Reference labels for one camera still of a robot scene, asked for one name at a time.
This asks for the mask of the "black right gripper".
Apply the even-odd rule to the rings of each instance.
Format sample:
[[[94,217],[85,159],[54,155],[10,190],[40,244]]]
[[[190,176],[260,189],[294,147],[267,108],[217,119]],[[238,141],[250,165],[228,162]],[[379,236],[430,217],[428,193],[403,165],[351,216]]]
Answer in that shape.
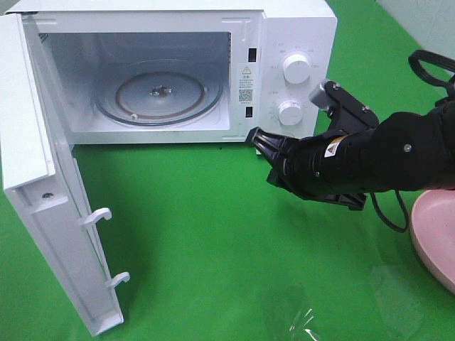
[[[272,167],[267,182],[303,200],[362,210],[368,193],[368,134],[296,139],[250,130],[250,143]]]

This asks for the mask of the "right robot arm black grey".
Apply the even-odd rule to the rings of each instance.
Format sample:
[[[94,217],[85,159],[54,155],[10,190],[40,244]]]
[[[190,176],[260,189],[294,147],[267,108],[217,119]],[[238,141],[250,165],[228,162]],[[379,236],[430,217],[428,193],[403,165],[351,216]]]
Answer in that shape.
[[[361,210],[368,193],[454,189],[454,103],[395,112],[355,131],[303,139],[253,128],[246,139],[272,167],[267,181],[303,200]]]

